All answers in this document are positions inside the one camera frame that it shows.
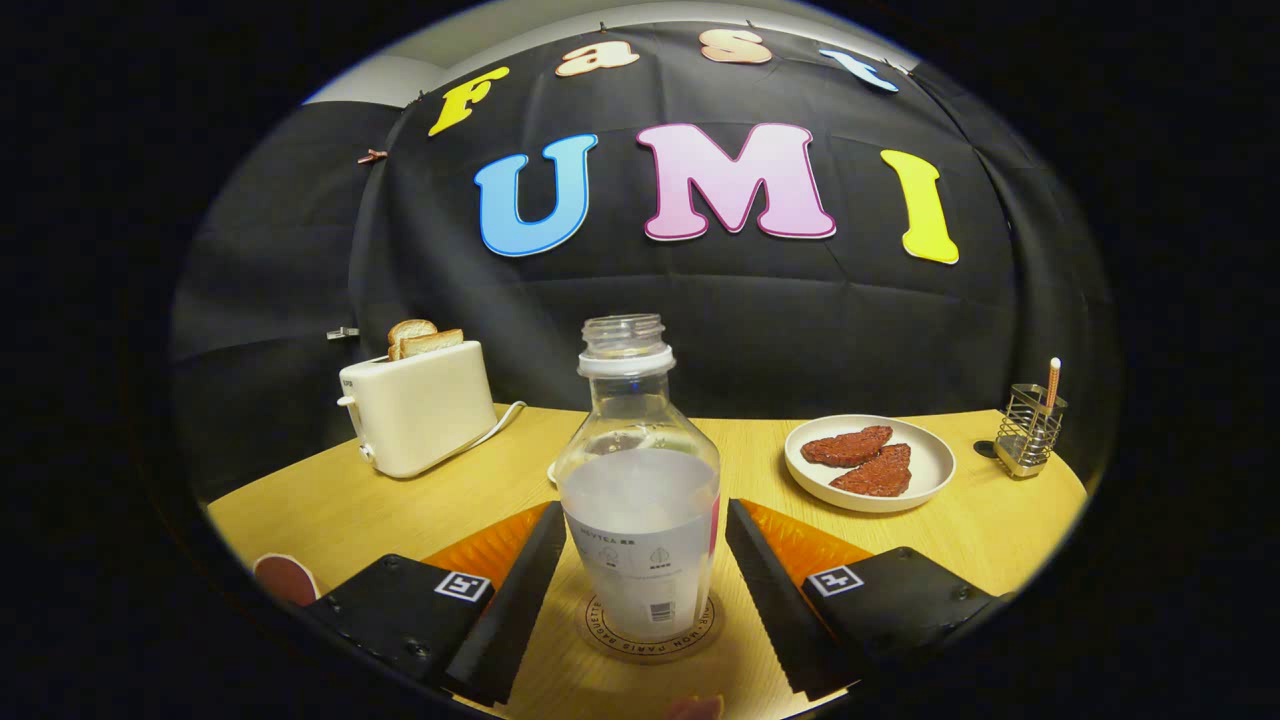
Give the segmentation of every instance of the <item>bottle cap ring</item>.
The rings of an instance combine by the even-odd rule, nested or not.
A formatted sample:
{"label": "bottle cap ring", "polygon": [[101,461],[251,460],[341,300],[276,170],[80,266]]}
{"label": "bottle cap ring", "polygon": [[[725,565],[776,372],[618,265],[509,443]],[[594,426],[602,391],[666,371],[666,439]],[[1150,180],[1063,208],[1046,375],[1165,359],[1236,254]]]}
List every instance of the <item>bottle cap ring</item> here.
{"label": "bottle cap ring", "polygon": [[676,366],[676,356],[671,346],[662,348],[653,355],[639,357],[588,357],[586,354],[577,356],[577,374],[585,378],[637,378],[654,373],[666,373]]}

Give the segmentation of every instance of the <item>clear plastic bottle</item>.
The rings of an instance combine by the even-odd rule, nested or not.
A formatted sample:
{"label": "clear plastic bottle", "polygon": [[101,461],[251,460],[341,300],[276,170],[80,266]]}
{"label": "clear plastic bottle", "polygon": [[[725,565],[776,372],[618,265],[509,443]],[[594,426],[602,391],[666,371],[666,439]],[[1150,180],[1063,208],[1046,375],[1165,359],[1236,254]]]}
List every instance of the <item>clear plastic bottle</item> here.
{"label": "clear plastic bottle", "polygon": [[582,325],[591,413],[552,468],[605,620],[643,642],[701,616],[719,518],[719,452],[671,404],[663,329],[658,315]]}

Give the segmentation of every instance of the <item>white toaster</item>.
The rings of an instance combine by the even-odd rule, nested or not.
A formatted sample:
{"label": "white toaster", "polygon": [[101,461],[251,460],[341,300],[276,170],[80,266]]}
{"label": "white toaster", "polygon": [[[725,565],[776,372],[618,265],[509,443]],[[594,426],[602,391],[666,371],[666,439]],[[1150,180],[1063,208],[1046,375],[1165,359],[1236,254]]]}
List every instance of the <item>white toaster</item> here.
{"label": "white toaster", "polygon": [[390,361],[366,360],[338,373],[360,454],[378,471],[410,478],[453,455],[498,421],[480,343]]}

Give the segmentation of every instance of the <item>table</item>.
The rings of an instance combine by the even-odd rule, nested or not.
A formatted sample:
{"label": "table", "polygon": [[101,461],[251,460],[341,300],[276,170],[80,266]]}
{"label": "table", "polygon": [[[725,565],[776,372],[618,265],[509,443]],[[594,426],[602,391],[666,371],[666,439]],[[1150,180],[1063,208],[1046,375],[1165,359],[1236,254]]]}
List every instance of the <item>table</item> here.
{"label": "table", "polygon": [[[499,416],[504,410],[498,405]],[[374,471],[352,439],[250,483],[207,510],[246,565],[266,552],[288,553],[319,582],[337,587],[388,552],[425,557],[507,515],[558,500],[547,468],[584,418],[585,413],[524,407],[484,445],[408,480]],[[823,503],[791,479],[782,445],[804,420],[694,419],[694,424],[719,448],[726,501],[721,512],[728,498],[746,498],[870,552],[910,546],[977,587],[1002,594],[1019,589],[1048,559],[1070,530],[1085,492],[1056,455],[1039,475],[1025,480],[1010,479],[995,460],[978,455],[973,443],[991,439],[1000,418],[998,410],[901,418],[946,441],[959,465],[951,484],[933,500],[886,515]],[[724,528],[723,515],[719,527]],[[568,538],[511,702],[481,710],[521,720],[654,720],[678,697],[723,693],[726,717],[772,719],[829,700],[809,702],[787,687],[726,542],[717,547],[712,588],[723,603],[726,624],[704,651],[650,666],[605,657],[588,647],[572,625],[589,583]]]}

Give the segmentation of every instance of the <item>coaster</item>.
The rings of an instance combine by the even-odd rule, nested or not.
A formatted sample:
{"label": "coaster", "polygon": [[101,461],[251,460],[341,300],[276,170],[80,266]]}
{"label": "coaster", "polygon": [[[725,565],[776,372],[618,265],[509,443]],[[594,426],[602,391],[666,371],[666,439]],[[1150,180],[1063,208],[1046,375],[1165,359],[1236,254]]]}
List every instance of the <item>coaster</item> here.
{"label": "coaster", "polygon": [[712,591],[707,596],[707,607],[690,630],[675,638],[658,642],[640,642],[623,637],[609,626],[608,618],[595,593],[588,594],[579,605],[573,625],[586,641],[586,644],[616,660],[658,665],[684,660],[716,642],[724,626],[724,611],[719,596]]}

